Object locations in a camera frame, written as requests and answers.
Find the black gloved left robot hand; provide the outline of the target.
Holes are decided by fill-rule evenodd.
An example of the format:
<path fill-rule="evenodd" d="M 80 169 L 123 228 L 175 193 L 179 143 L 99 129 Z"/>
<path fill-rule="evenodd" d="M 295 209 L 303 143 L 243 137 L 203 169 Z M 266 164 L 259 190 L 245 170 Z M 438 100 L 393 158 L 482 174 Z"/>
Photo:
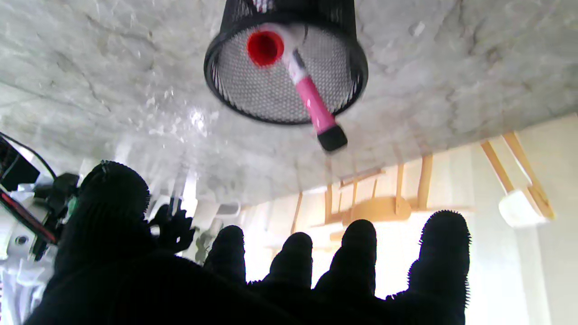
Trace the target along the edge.
<path fill-rule="evenodd" d="M 163 250 L 145 220 L 149 188 L 116 161 L 81 183 L 54 273 L 27 325 L 463 325 L 471 235 L 464 217 L 426 221 L 406 290 L 375 295 L 377 232 L 352 222 L 312 286 L 312 240 L 297 232 L 264 279 L 246 281 L 244 235 L 223 228 L 204 264 Z"/>

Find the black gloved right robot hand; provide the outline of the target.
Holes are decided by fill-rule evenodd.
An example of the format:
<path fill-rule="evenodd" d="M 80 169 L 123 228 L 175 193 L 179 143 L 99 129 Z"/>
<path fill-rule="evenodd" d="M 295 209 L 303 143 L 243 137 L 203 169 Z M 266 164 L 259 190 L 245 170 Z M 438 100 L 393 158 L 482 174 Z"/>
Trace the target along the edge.
<path fill-rule="evenodd" d="M 161 206 L 148 226 L 158 227 L 156 237 L 161 249 L 178 254 L 190 247 L 196 229 L 192 227 L 193 219 L 186 216 L 186 210 L 178 210 L 175 214 L 171 214 L 171 211 L 169 204 Z"/>

